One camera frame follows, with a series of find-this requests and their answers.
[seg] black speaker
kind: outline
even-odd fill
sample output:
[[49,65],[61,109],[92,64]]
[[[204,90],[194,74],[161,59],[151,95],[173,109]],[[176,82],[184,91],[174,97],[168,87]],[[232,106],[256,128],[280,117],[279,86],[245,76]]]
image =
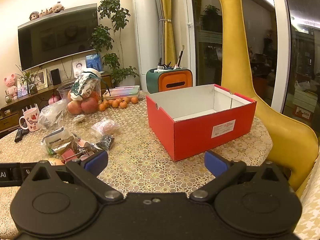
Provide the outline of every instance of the black speaker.
[[52,85],[61,84],[61,78],[60,78],[60,73],[58,68],[50,70],[50,76],[52,80]]

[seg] pink teddy bear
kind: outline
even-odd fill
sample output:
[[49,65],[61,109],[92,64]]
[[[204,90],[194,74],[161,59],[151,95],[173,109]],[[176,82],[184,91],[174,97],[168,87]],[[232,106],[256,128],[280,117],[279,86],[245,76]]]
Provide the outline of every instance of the pink teddy bear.
[[10,76],[7,76],[6,78],[4,78],[4,83],[8,87],[7,94],[11,95],[13,100],[18,98],[17,96],[18,90],[17,90],[17,87],[15,86],[15,79],[16,79],[15,74],[11,74]]

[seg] tv screen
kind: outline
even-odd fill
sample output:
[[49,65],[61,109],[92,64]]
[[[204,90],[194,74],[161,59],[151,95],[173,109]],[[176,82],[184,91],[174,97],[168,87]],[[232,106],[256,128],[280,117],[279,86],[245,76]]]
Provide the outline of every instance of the tv screen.
[[97,25],[97,4],[89,4],[45,15],[19,26],[22,69],[92,50],[89,39]]

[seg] white mug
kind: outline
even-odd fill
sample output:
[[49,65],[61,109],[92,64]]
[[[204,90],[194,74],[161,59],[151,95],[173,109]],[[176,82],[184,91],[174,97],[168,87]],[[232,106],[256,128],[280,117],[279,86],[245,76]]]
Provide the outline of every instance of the white mug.
[[[26,120],[27,123],[27,128],[24,128],[21,125],[21,119]],[[19,125],[23,130],[28,130],[30,132],[34,132],[40,129],[39,125],[38,125],[38,119],[39,119],[39,110],[38,108],[34,107],[34,108],[30,108],[27,111],[24,111],[23,116],[20,117],[19,119]]]

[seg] yellow curtain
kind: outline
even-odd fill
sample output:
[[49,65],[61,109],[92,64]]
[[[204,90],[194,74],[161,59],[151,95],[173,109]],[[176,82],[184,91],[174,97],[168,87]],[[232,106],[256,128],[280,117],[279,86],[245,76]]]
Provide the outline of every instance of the yellow curtain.
[[[172,3],[171,0],[161,0],[163,7],[164,19],[171,20],[172,16]],[[175,50],[174,50],[174,40],[173,40],[173,29],[172,23],[164,21],[164,63],[168,64],[172,62],[171,65],[176,63]]]

